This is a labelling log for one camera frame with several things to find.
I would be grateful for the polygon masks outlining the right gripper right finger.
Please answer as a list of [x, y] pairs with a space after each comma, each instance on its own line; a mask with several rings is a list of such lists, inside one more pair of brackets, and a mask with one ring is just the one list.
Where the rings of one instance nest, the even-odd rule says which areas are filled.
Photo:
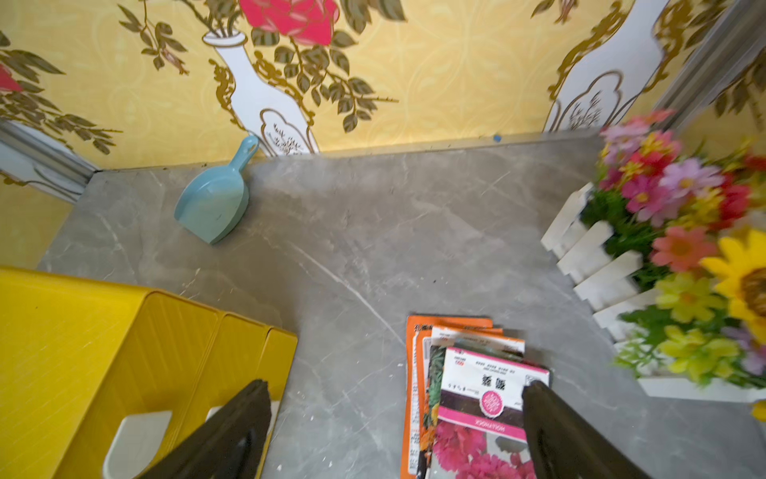
[[522, 399], [538, 479], [650, 478], [544, 383], [527, 385]]

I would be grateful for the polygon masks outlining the yellow drawer cabinet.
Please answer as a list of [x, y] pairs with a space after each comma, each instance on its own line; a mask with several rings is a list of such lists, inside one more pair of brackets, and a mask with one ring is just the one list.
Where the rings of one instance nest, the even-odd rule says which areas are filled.
[[171, 413], [168, 455], [218, 330], [215, 309], [156, 289], [2, 269], [2, 476], [98, 478], [134, 414]]

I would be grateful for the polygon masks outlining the yellow drawer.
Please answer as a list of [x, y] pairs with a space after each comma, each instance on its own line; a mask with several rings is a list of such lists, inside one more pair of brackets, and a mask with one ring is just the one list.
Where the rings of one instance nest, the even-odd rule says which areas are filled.
[[182, 423], [177, 445], [205, 423], [211, 409], [224, 406], [257, 378], [268, 332], [266, 325], [236, 315], [221, 318], [201, 379], [197, 382]]
[[265, 469], [267, 450], [273, 436], [297, 345], [298, 338], [296, 335], [277, 327], [272, 327], [265, 339], [257, 379], [262, 379], [267, 383], [271, 417], [267, 429], [267, 439], [265, 439], [265, 446], [263, 446], [263, 454], [261, 454], [261, 463], [257, 469], [257, 478], [261, 478], [263, 469]]

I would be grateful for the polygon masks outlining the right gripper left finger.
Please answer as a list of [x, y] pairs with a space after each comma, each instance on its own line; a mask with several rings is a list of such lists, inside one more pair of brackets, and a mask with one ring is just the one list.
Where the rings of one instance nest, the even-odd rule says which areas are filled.
[[271, 421], [267, 383], [251, 381], [144, 478], [255, 478]]

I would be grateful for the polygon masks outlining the yellow bottom drawer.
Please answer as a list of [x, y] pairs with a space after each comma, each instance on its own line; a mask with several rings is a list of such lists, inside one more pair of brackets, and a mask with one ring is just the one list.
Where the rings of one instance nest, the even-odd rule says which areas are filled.
[[262, 379], [267, 383], [271, 417], [267, 429], [267, 439], [265, 439], [265, 446], [263, 446], [263, 454], [261, 454], [261, 463], [257, 469], [257, 478], [261, 478], [263, 469], [265, 469], [267, 450], [273, 436], [297, 345], [298, 338], [296, 335], [277, 327], [272, 327], [265, 339], [257, 379]]

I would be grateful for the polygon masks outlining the orange seed bag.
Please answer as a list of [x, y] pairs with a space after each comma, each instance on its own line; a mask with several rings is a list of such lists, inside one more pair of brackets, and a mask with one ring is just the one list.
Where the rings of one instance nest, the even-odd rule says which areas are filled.
[[491, 329], [488, 317], [445, 317], [445, 315], [409, 315], [406, 323], [407, 397], [401, 450], [400, 478], [415, 478], [419, 454], [418, 426], [417, 335], [430, 331], [433, 325], [450, 325], [459, 329]]
[[443, 345], [454, 345], [457, 341], [467, 341], [473, 345], [485, 346], [490, 349], [516, 351], [524, 354], [524, 341], [521, 340], [521, 348], [517, 349], [512, 343], [517, 342], [515, 338], [508, 338], [501, 335], [500, 329], [457, 329], [451, 325], [434, 325], [430, 329], [422, 329], [417, 333], [415, 340], [418, 359], [417, 382], [418, 382], [418, 459], [415, 467], [415, 476], [417, 478], [426, 478], [431, 467], [432, 449], [436, 441], [436, 430], [439, 409], [439, 387], [436, 385], [440, 379], [431, 378], [431, 365], [438, 369], [438, 375], [441, 374], [444, 365], [444, 358], [432, 358], [432, 348], [442, 347]]

